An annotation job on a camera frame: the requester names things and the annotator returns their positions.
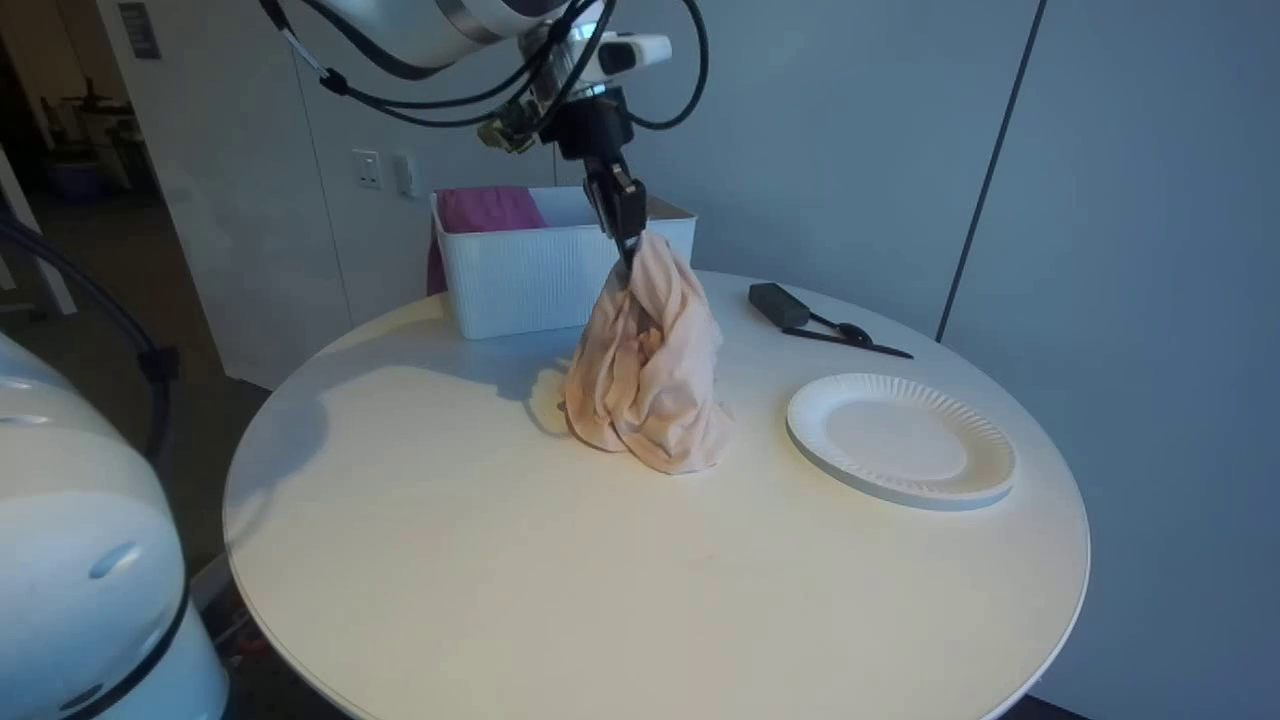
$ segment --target white plastic casing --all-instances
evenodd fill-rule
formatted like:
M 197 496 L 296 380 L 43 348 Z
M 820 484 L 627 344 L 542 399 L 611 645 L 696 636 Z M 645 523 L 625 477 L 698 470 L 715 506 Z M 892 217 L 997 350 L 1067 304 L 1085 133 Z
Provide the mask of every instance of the white plastic casing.
M 68 698 L 117 689 L 189 610 L 183 579 L 154 470 L 0 336 L 0 716 L 62 716 Z M 105 716 L 221 716 L 229 689 L 197 615 L 153 675 L 164 689 L 140 685 Z

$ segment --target white wall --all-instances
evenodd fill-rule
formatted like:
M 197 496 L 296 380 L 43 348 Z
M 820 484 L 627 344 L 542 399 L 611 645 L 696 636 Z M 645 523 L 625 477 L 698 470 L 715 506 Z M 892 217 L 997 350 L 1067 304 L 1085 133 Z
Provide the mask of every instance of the white wall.
M 1033 0 L 698 3 L 710 88 L 637 170 L 698 211 L 703 268 L 861 299 L 936 331 Z M 637 78 L 637 110 L 689 88 Z
M 1280 3 L 1046 7 L 946 344 L 1061 439 L 1095 533 L 1037 689 L 1280 716 Z

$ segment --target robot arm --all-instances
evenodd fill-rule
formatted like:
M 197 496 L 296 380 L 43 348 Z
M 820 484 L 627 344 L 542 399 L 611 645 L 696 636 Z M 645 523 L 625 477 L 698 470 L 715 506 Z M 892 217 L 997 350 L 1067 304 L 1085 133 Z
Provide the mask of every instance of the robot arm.
M 290 35 L 278 0 L 258 0 L 284 38 L 319 72 L 319 82 L 351 95 L 348 78 L 323 67 Z M 373 65 L 401 78 L 425 78 L 482 42 L 518 35 L 528 78 L 497 110 L 478 114 L 478 141 L 525 153 L 561 144 L 561 157 L 582 160 L 588 201 L 600 227 L 615 240 L 625 268 L 637 257 L 649 194 L 625 164 L 633 133 L 620 72 L 670 54 L 663 35 L 607 33 L 615 0 L 304 0 Z

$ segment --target pink object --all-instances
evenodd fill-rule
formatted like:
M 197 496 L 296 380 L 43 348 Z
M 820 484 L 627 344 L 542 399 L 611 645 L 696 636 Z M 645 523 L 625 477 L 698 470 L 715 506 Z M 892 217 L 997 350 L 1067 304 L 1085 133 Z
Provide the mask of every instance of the pink object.
M 435 193 L 435 211 L 443 230 L 507 230 L 542 227 L 528 187 L 449 187 Z M 428 249 L 428 295 L 443 293 L 438 236 Z
M 660 470 L 698 470 L 726 439 L 721 325 L 691 268 L 645 236 L 633 278 L 607 276 L 564 374 L 573 436 Z

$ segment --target gray floor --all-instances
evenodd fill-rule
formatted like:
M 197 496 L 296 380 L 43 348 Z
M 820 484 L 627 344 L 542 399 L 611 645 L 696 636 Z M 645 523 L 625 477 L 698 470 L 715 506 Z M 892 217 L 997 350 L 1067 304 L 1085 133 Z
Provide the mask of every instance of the gray floor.
M 190 276 L 159 201 L 110 194 L 93 205 L 36 201 L 47 244 L 80 261 L 106 293 L 117 293 L 145 329 L 181 348 L 181 385 L 172 436 L 159 455 L 159 480 L 183 535 L 189 566 L 221 557 L 221 490 L 236 439 L 265 388 L 236 385 L 221 373 Z M 128 439 L 148 428 L 148 388 L 130 350 L 98 313 L 68 321 L 7 316 L 4 331 L 59 366 Z M 232 666 L 232 720 L 332 720 L 323 702 L 265 645 L 245 615 L 236 587 L 206 606 L 206 628 Z M 1041 698 L 1023 698 L 1007 720 L 1067 720 Z

